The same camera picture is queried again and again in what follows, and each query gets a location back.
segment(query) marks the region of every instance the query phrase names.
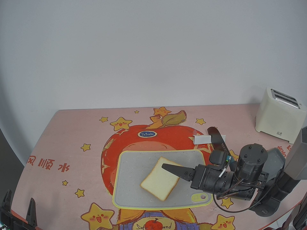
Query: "robotic arm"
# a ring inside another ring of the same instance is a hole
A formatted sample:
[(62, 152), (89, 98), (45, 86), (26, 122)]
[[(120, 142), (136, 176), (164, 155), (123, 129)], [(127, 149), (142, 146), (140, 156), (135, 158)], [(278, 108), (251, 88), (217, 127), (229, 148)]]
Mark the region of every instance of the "robotic arm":
[(293, 190), (300, 180), (307, 179), (307, 127), (298, 134), (287, 159), (274, 148), (266, 151), (262, 145), (244, 146), (236, 163), (228, 151), (220, 133), (214, 127), (208, 128), (212, 136), (214, 151), (210, 154), (210, 165), (193, 168), (163, 164), (162, 168), (192, 181), (191, 188), (214, 194), (217, 199), (236, 197), (250, 200), (257, 189), (258, 193), (251, 206), (244, 210), (252, 210), (262, 217), (273, 215), (280, 202)]

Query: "cutting board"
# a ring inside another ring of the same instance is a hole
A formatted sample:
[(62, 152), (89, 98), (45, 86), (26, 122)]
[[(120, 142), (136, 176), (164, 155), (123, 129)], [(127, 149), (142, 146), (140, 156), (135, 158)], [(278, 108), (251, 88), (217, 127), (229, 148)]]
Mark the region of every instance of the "cutting board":
[(191, 182), (179, 179), (165, 201), (140, 187), (160, 157), (184, 167), (205, 164), (198, 150), (181, 151), (125, 151), (120, 155), (114, 185), (113, 204), (121, 209), (162, 210), (205, 206), (212, 194), (190, 188)]

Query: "bread slice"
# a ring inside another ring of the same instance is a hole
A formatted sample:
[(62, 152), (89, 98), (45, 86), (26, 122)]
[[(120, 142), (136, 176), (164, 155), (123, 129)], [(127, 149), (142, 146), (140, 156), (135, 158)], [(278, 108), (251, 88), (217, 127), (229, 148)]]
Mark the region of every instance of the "bread slice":
[(161, 201), (165, 201), (173, 188), (176, 186), (179, 177), (162, 168), (162, 164), (168, 163), (181, 166), (178, 163), (160, 157), (150, 174), (142, 181), (140, 186), (156, 196)]

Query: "toaster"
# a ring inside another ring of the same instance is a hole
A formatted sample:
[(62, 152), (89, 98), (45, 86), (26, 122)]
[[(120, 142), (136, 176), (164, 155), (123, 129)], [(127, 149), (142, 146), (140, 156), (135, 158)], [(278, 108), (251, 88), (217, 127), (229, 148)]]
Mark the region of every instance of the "toaster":
[(306, 114), (307, 108), (301, 101), (267, 87), (256, 115), (255, 129), (293, 144)]

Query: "red apple illustration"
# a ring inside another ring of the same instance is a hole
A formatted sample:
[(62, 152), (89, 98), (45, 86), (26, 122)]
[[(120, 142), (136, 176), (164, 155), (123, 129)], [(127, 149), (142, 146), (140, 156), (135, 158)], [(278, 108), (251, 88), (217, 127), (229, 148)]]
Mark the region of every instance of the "red apple illustration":
[(145, 223), (145, 230), (162, 230), (163, 225), (162, 223), (157, 221), (158, 218), (155, 220), (149, 220), (148, 222)]
[[(129, 130), (118, 130), (106, 142), (101, 154), (101, 174), (104, 184), (110, 194), (113, 194), (118, 158), (123, 151), (127, 151), (129, 149), (132, 149), (133, 151), (180, 151), (199, 148), (204, 156), (205, 163), (210, 163), (210, 152), (207, 152), (207, 150), (210, 151), (208, 149), (208, 145), (193, 144), (193, 135), (201, 135), (202, 133), (200, 131), (183, 125), (167, 126), (156, 129), (147, 129), (147, 126), (148, 125), (134, 125), (130, 126)], [(151, 131), (152, 133), (155, 132), (157, 134), (153, 137), (140, 137), (138, 134), (143, 131)], [(149, 147), (153, 147), (153, 145), (150, 145), (149, 142), (152, 142), (153, 144), (160, 144), (161, 147), (159, 149), (148, 149)]]

